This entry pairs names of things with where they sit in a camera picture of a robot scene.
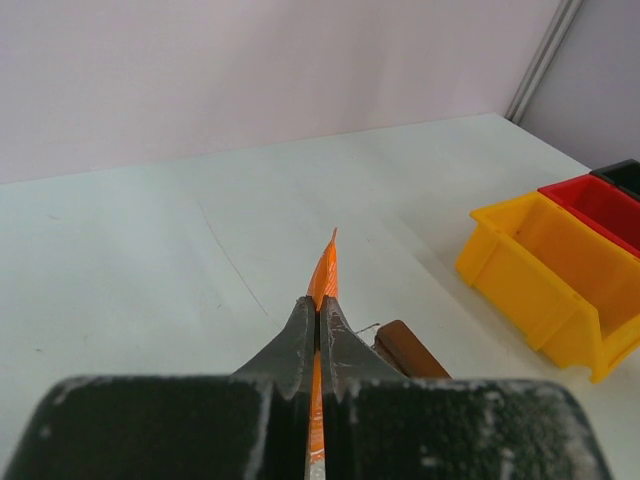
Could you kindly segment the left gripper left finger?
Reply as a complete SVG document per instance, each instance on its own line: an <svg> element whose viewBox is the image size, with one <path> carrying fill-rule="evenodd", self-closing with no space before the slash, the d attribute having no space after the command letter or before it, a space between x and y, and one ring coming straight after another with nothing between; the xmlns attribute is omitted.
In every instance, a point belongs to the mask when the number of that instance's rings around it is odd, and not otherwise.
<svg viewBox="0 0 640 480"><path fill-rule="evenodd" d="M77 376L35 409L13 479L301 479L315 305L229 375Z"/></svg>

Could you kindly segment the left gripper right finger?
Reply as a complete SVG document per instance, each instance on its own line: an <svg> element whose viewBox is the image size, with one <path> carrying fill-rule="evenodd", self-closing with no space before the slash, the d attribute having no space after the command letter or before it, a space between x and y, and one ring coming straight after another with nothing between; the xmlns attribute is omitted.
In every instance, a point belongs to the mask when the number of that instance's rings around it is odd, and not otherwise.
<svg viewBox="0 0 640 480"><path fill-rule="evenodd" d="M591 425L558 384L410 379L319 313L329 479L608 479Z"/></svg>

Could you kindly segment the brown wooden block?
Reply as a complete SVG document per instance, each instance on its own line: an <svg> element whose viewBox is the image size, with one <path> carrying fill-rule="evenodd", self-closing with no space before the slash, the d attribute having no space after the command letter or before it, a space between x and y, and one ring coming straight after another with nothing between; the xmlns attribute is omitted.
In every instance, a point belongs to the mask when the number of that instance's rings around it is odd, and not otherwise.
<svg viewBox="0 0 640 480"><path fill-rule="evenodd" d="M373 349L409 378L451 379L451 375L401 320L381 326Z"/></svg>

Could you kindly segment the clear plastic tray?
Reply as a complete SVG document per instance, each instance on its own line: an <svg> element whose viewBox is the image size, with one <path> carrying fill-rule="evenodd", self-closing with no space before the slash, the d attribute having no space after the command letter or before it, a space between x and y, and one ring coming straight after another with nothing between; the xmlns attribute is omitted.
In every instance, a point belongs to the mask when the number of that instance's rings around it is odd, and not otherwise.
<svg viewBox="0 0 640 480"><path fill-rule="evenodd" d="M374 324L367 326L366 328L357 330L355 334L361 341L363 341L369 347L370 350L376 353L383 360L388 361L389 358L386 355L386 353L381 348L379 348L376 344L376 335L380 327L381 327L381 324L379 322L376 322Z"/></svg>

